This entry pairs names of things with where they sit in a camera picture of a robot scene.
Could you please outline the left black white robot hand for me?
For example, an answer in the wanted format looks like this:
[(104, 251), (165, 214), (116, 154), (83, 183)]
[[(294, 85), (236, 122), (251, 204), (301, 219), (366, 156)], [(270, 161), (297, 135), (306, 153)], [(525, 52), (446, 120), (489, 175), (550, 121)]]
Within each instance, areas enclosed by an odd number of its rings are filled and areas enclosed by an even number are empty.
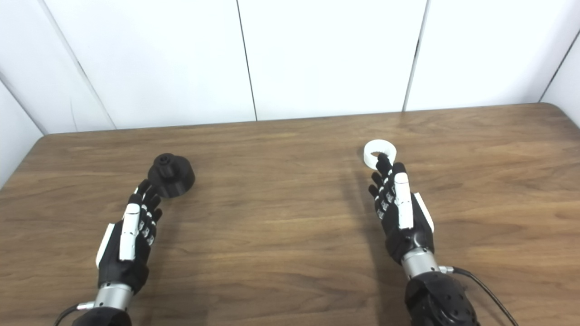
[(151, 182), (144, 179), (130, 195), (123, 217), (107, 225), (96, 255), (99, 288), (121, 283), (137, 294), (145, 285), (147, 266), (157, 237), (161, 198)]

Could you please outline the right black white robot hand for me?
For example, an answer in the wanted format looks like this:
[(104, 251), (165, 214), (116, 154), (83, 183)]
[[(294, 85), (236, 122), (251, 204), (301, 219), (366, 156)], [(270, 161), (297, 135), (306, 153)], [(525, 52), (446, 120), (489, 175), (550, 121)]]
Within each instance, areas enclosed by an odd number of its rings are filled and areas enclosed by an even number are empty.
[(418, 192), (412, 192), (406, 167), (391, 163), (385, 153), (376, 156), (374, 184), (368, 188), (374, 210), (386, 236), (386, 250), (398, 264), (412, 250), (435, 251), (434, 223)]

